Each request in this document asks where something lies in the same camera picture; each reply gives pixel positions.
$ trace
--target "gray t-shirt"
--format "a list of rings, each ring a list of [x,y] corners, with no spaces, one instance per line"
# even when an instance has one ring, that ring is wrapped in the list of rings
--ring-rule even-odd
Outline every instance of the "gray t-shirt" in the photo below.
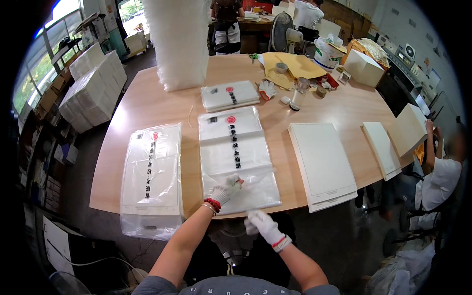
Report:
[[[255,295],[255,294],[287,294],[299,295],[284,287],[274,285],[259,278],[249,278],[237,275],[204,279],[191,287],[177,291],[168,280],[148,276],[134,290],[133,295]],[[305,291],[306,295],[339,295],[339,290],[333,285],[322,285]]]

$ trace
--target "glass jar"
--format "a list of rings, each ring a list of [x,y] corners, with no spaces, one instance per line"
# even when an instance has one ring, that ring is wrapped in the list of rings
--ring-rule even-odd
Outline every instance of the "glass jar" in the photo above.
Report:
[[[290,108],[298,111],[302,107],[302,102],[305,98],[305,94],[310,89],[310,81],[307,78],[298,78],[295,84],[295,92],[292,100],[290,101]]]

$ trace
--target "red circular stamp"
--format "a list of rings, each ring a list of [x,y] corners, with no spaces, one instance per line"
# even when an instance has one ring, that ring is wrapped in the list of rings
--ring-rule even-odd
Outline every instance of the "red circular stamp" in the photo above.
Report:
[[[229,124],[233,124],[234,122],[236,122],[236,118],[234,116],[230,116],[226,119],[226,121],[229,123]]]

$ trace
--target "gloved hand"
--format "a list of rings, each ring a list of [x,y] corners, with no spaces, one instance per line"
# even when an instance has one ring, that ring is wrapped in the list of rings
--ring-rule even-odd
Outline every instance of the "gloved hand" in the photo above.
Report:
[[[274,83],[264,80],[259,84],[259,93],[265,101],[268,101],[272,96],[278,94],[274,89]]]
[[[239,178],[238,174],[228,176],[224,182],[218,183],[213,187],[213,194],[210,196],[211,199],[220,203],[223,206],[224,203],[228,202],[240,189],[241,184],[244,182]]]
[[[244,225],[248,235],[255,235],[257,232],[260,232],[261,236],[271,246],[277,244],[285,237],[277,228],[278,224],[261,210],[249,211],[247,218],[244,220]]]

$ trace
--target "white bucket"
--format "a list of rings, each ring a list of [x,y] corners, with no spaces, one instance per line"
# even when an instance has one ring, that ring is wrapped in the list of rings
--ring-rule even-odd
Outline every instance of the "white bucket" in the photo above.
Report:
[[[332,72],[336,65],[339,64],[339,61],[341,60],[341,57],[343,57],[344,53],[328,45],[325,38],[316,39],[315,45],[315,63],[322,67],[325,71]]]

